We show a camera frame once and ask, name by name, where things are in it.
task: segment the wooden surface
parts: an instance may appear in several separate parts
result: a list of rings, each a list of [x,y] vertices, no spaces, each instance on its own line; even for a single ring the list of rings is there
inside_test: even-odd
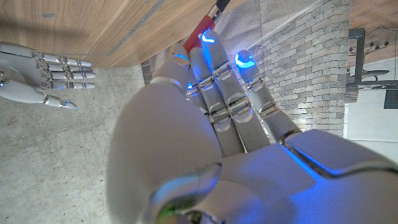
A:
[[[244,1],[231,0],[225,11]],[[94,67],[138,65],[189,35],[216,0],[166,0],[112,53],[156,2],[0,0],[0,41],[89,60]]]
[[[368,34],[379,26],[398,27],[398,1],[397,0],[351,0],[350,29],[364,28]],[[374,47],[384,46],[386,41],[389,45],[385,49],[368,54],[365,63],[375,62],[394,57],[394,40],[396,31],[378,29],[365,37],[365,50],[371,42]],[[354,41],[349,46],[354,48]],[[355,66],[355,57],[348,57],[348,67]]]

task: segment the white wall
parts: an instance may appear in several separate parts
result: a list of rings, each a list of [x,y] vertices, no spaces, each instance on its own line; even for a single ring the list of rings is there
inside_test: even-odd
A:
[[[379,80],[398,80],[394,58],[368,63],[364,69],[390,70]],[[398,163],[398,110],[384,109],[385,96],[385,90],[360,90],[357,102],[346,104],[345,137]]]

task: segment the concrete floor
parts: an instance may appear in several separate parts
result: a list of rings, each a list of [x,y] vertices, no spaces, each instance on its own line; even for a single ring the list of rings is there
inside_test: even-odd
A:
[[[77,111],[0,98],[0,223],[109,223],[108,144],[144,79],[141,67],[95,72],[93,90],[48,92]]]

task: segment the metal joint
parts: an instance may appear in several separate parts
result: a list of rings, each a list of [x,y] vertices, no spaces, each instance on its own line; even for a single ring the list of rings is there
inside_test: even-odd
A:
[[[249,98],[247,96],[244,96],[237,101],[231,103],[228,106],[229,113],[231,116],[236,115],[236,114],[243,114],[244,112],[250,110],[251,104],[249,101]]]
[[[198,87],[199,88],[203,88],[203,87],[205,87],[207,85],[213,84],[214,81],[215,81],[214,76],[213,75],[209,75],[206,78],[204,78],[204,79],[202,79],[202,80],[200,80],[198,82]]]
[[[192,86],[192,89],[187,91],[187,98],[193,96],[194,94],[198,93],[200,91],[200,86],[199,84],[195,84]]]
[[[220,65],[219,67],[215,68],[213,70],[213,76],[214,77],[221,77],[225,73],[228,73],[229,71],[232,70],[232,65],[230,61],[226,61],[224,64]]]
[[[211,124],[217,124],[223,121],[228,120],[229,118],[229,111],[227,108],[222,108],[218,111],[212,112],[209,114],[209,121]]]
[[[260,76],[253,78],[248,82],[248,90],[261,84],[262,84],[262,78]]]
[[[268,115],[270,115],[270,114],[276,112],[277,110],[279,110],[279,108],[278,108],[277,105],[271,105],[271,106],[265,108],[264,110],[261,110],[261,111],[260,111],[260,113],[259,113],[259,114],[260,114],[260,118],[261,118],[261,119],[264,119],[264,118],[266,118]]]

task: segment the red object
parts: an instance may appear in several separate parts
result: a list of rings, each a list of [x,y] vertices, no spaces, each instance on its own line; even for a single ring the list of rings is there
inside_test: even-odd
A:
[[[193,32],[189,36],[188,40],[185,41],[185,43],[184,43],[184,48],[185,48],[185,50],[187,50],[188,54],[192,48],[201,46],[201,42],[198,37],[199,34],[204,33],[209,28],[212,30],[212,29],[214,29],[215,26],[216,26],[216,24],[209,16],[205,16],[200,21],[200,23],[197,25],[197,27],[193,30]]]

